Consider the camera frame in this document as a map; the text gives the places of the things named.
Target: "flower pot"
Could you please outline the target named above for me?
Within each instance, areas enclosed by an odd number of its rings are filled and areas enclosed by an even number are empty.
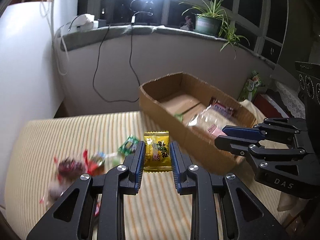
[[[207,35],[219,35],[222,21],[210,17],[196,17],[195,31]]]

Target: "yellow candy wrapper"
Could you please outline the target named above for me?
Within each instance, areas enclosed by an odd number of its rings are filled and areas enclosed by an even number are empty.
[[[144,171],[172,171],[169,155],[169,132],[144,132],[146,156]]]

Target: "cardboard box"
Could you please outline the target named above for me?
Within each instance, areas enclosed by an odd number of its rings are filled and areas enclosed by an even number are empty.
[[[151,80],[140,86],[140,108],[162,130],[178,141],[207,171],[224,175],[243,161],[243,157],[220,151],[214,140],[188,127],[191,118],[204,110],[214,97],[236,110],[238,124],[252,127],[256,119],[245,107],[216,87],[187,73],[174,73]],[[180,122],[174,113],[184,113]]]

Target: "striped tablecloth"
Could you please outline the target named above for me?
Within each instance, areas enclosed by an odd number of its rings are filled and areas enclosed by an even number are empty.
[[[39,200],[48,183],[55,179],[54,157],[61,160],[85,149],[89,156],[98,151],[114,153],[130,134],[143,139],[143,132],[150,130],[159,127],[142,112],[29,122],[14,146],[7,174],[5,204],[10,226],[21,239],[26,239],[46,212]],[[107,161],[106,166],[111,168],[111,162]],[[283,222],[287,212],[276,211],[280,192],[255,182],[246,162],[237,168],[236,174]],[[177,194],[172,172],[144,172],[139,194],[125,196],[124,201],[126,239],[190,238],[191,196]]]

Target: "potted plant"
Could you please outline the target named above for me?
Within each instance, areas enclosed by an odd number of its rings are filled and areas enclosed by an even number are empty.
[[[200,14],[196,14],[195,31],[207,35],[221,35],[221,26],[224,25],[225,19],[227,18],[226,11],[221,8],[223,0],[220,0],[219,2],[218,0],[210,0],[209,4],[204,0],[201,1],[205,4],[205,7],[193,5],[191,8],[185,10],[182,15],[192,9],[200,11]]]
[[[236,28],[233,26],[231,27],[230,24],[226,21],[224,22],[224,24],[222,25],[221,27],[221,30],[225,33],[225,36],[224,38],[227,40],[226,43],[223,44],[223,46],[221,47],[220,49],[220,52],[225,48],[225,46],[227,46],[228,44],[230,44],[233,49],[235,50],[235,58],[236,58],[236,48],[235,46],[239,46],[239,41],[240,41],[240,38],[244,38],[247,40],[249,46],[250,46],[250,43],[248,41],[248,39],[242,35],[236,35]]]

